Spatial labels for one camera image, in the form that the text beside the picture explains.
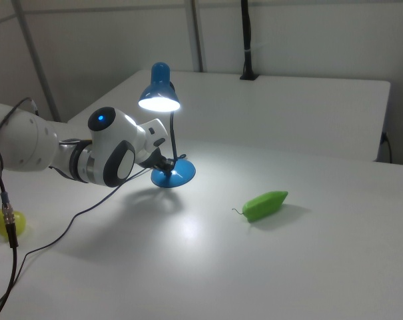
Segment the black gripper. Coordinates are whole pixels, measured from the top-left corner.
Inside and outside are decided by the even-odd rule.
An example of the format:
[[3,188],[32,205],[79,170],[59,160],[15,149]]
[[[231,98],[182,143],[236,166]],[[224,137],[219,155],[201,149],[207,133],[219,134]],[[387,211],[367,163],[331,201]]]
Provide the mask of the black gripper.
[[154,168],[160,170],[164,175],[171,175],[172,168],[175,166],[174,159],[167,159],[162,155],[161,150],[156,148],[146,160],[139,163],[142,168]]

